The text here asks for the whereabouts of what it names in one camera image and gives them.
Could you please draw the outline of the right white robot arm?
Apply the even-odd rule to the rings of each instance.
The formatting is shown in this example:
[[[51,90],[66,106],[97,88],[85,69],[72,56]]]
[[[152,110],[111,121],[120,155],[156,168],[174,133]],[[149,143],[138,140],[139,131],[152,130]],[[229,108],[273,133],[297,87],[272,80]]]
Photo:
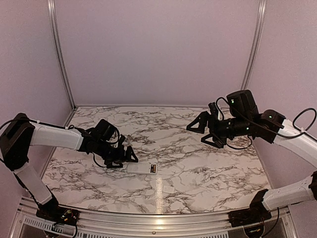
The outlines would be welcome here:
[[[227,140],[239,136],[247,136],[250,140],[261,138],[288,149],[314,167],[317,165],[317,139],[277,111],[259,113],[250,90],[228,94],[224,101],[229,106],[231,118],[224,118],[217,102],[209,103],[210,110],[200,113],[186,129],[200,134],[208,129],[209,133],[201,138],[201,142],[215,148],[223,148]],[[246,210],[245,217],[250,222],[256,222],[265,210],[271,211],[316,198],[317,174],[313,173],[291,185],[258,192]]]

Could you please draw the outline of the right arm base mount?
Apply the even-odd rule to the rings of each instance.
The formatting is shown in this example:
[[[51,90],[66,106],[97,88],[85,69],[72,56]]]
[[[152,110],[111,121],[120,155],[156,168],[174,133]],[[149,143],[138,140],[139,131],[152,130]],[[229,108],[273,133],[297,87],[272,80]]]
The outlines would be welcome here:
[[[247,208],[228,213],[229,222],[232,227],[261,223],[272,218],[272,215],[267,210],[259,208]]]

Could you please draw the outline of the white battery cover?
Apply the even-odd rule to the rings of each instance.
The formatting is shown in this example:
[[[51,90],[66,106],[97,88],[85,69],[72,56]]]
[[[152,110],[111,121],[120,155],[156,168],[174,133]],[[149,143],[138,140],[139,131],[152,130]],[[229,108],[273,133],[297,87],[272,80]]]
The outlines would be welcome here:
[[[164,186],[162,190],[164,193],[174,193],[175,188],[172,186]]]

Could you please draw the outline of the white remote control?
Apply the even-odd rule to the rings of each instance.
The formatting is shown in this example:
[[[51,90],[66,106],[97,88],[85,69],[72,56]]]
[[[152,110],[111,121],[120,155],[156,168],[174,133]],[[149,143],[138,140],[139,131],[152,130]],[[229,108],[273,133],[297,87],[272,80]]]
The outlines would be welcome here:
[[[139,175],[154,175],[150,173],[150,163],[129,163],[127,165],[127,172]]]

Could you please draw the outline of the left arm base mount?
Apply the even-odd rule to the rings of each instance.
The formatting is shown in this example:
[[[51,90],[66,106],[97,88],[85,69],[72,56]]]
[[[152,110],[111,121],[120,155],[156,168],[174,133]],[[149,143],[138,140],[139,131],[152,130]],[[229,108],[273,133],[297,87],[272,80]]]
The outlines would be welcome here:
[[[79,211],[76,209],[57,207],[52,211],[38,209],[36,216],[45,220],[55,222],[57,224],[66,224],[75,226],[79,218]]]

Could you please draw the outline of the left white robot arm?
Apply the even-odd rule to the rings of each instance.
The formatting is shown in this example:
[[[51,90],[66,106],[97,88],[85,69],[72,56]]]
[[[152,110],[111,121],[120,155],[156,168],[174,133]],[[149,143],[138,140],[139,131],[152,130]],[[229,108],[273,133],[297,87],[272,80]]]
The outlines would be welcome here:
[[[100,156],[106,169],[122,168],[124,162],[136,163],[138,158],[132,146],[124,146],[125,136],[102,119],[89,129],[75,126],[61,127],[35,121],[19,113],[5,122],[0,136],[1,161],[13,172],[20,184],[30,193],[51,220],[59,220],[63,213],[57,200],[29,164],[31,146],[67,148]]]

